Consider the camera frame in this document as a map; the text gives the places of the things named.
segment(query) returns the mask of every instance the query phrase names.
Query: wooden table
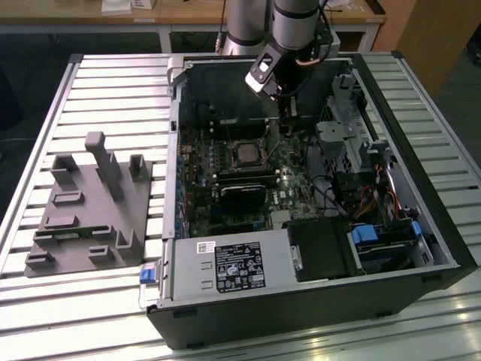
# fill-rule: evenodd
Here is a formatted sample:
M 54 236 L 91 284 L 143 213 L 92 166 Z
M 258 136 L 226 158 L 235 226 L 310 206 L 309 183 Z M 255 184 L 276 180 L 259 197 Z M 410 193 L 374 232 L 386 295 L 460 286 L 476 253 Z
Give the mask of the wooden table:
M 155 32 L 162 0 L 154 9 L 103 17 L 101 0 L 0 0 L 0 34 Z
M 157 0 L 152 10 L 133 9 L 132 14 L 103 17 L 101 0 L 0 0 L 0 34 L 155 32 L 162 52 L 171 53 L 172 32 L 218 32 L 222 2 Z M 335 10 L 342 12 L 331 14 L 334 30 L 362 33 L 358 49 L 370 50 L 386 17 L 374 14 L 365 0 Z
M 159 35 L 162 51 L 171 53 L 172 32 L 218 32 L 223 0 L 162 0 Z M 376 15 L 365 0 L 354 0 L 351 5 L 333 8 L 326 13 L 336 32 L 362 33 L 358 51 L 369 51 L 376 39 L 385 15 Z

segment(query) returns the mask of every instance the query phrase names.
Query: table leg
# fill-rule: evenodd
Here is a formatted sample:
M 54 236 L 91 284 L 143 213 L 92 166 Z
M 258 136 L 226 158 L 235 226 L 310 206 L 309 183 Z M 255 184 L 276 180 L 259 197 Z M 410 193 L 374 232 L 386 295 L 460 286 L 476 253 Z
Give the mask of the table leg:
M 159 25 L 157 26 L 157 32 L 159 33 L 160 47 L 163 53 L 172 53 L 171 46 L 171 26 Z
M 368 52 L 371 51 L 376 40 L 377 32 L 379 30 L 380 24 L 373 23 L 367 26 L 366 32 L 362 35 L 361 42 L 359 43 L 358 52 Z

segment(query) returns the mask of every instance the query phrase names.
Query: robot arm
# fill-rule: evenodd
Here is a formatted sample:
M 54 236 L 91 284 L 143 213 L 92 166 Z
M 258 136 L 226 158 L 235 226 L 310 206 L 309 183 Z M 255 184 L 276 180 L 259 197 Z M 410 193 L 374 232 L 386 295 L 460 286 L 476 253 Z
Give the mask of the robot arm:
M 325 3 L 327 0 L 320 6 L 318 0 L 230 0 L 228 3 L 225 55 L 258 54 L 272 19 L 273 39 L 253 63 L 246 82 L 255 93 L 265 93 L 277 102 L 281 114 L 289 106 L 291 97 L 307 82 L 311 67 L 323 60 L 319 58 L 318 38 L 331 40 L 323 14 Z M 329 50 L 330 43 L 323 58 Z

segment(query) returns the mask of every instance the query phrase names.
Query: open computer chassis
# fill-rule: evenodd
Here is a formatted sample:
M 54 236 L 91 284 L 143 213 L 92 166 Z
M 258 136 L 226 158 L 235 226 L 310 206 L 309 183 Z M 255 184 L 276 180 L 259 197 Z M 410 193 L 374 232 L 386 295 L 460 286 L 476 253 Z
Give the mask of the open computer chassis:
M 169 347 L 395 314 L 476 268 L 360 55 L 317 67 L 289 119 L 251 62 L 184 58 L 174 81 L 147 309 Z

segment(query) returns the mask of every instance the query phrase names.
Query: barcode sticker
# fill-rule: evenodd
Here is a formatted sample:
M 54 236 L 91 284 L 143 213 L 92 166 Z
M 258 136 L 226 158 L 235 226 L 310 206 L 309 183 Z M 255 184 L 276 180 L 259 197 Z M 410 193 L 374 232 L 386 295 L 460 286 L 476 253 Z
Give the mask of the barcode sticker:
M 213 253 L 216 242 L 197 242 L 197 253 Z

